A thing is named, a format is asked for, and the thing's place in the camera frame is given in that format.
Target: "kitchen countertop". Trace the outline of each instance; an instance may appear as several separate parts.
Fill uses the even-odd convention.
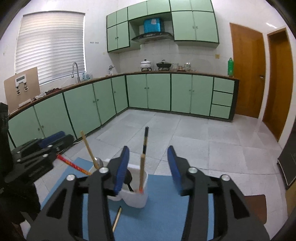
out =
[[[35,105],[35,104],[37,104],[37,103],[39,103],[39,102],[41,102],[43,100],[46,100],[46,99],[48,99],[50,97],[58,95],[58,94],[60,94],[62,92],[72,90],[72,89],[75,89],[75,88],[80,87],[80,86],[92,84],[92,83],[95,83],[95,82],[98,82],[98,81],[102,81],[102,80],[105,80],[105,79],[109,79],[111,77],[114,78],[114,77],[118,77],[118,76],[131,75],[131,74],[196,74],[196,75],[212,76],[212,77],[218,77],[218,78],[229,79],[229,80],[238,80],[236,78],[232,78],[232,77],[225,76],[225,75],[201,73],[201,72],[195,72],[195,71],[185,71],[185,72],[184,71],[145,71],[145,72],[127,72],[127,73],[120,73],[120,74],[114,74],[114,75],[107,75],[107,76],[104,76],[104,77],[94,78],[94,79],[83,81],[83,82],[80,82],[80,83],[77,83],[77,84],[69,85],[69,86],[64,87],[64,88],[62,88],[60,90],[57,90],[57,91],[52,92],[50,94],[47,94],[46,96],[41,97],[41,98],[39,98],[37,100],[31,101],[30,103],[25,104],[22,107],[18,108],[17,110],[13,111],[12,113],[10,113],[9,118],[11,119],[14,116],[16,116],[17,114],[21,113],[22,111],[30,108],[31,106],[33,106],[33,105]]]

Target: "window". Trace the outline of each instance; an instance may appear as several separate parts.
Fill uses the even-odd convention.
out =
[[[37,67],[39,84],[72,74],[76,62],[85,72],[84,14],[40,12],[24,15],[15,54],[15,72]]]

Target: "white plastic container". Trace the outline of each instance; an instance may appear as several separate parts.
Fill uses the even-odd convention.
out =
[[[107,166],[110,159],[106,159],[103,161],[104,166]],[[90,173],[93,173],[96,170],[94,166],[91,167],[89,170]],[[133,180],[131,181],[131,187],[134,191],[139,190],[139,184],[140,184],[140,166],[128,164],[128,170],[131,172],[131,175],[133,177]],[[125,203],[131,207],[135,208],[143,208],[148,199],[148,192],[147,192],[147,181],[148,181],[148,174],[147,172],[144,172],[144,185],[143,185],[143,191],[144,193],[138,193],[138,192],[131,192],[128,189],[128,186],[126,184],[122,185],[121,191],[118,193],[116,197],[108,196],[110,200],[113,201],[119,201],[123,199]]]

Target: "white pot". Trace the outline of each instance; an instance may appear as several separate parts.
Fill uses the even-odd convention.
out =
[[[107,166],[110,159],[106,159],[103,161],[104,166]],[[135,191],[139,189],[140,184],[140,166],[128,164],[128,170],[131,172],[133,180],[131,181],[131,187]],[[91,167],[89,170],[90,173],[93,173],[96,171],[96,168],[94,166]],[[128,189],[128,186],[126,184],[122,185],[121,191],[118,193],[117,196],[108,196],[110,200],[113,201],[120,201],[121,199],[124,200],[124,202],[135,208],[143,208],[148,200],[148,190],[147,190],[147,181],[148,181],[148,174],[147,172],[144,172],[144,185],[143,185],[143,194],[138,192],[131,192]]]
[[[141,62],[141,69],[149,69],[151,68],[151,62],[148,60],[144,60]]]

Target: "black ladle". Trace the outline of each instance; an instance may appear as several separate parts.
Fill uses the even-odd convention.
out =
[[[131,181],[133,180],[133,177],[131,176],[131,172],[126,169],[126,176],[124,178],[124,184],[128,185],[128,189],[133,192],[133,189],[131,188]]]

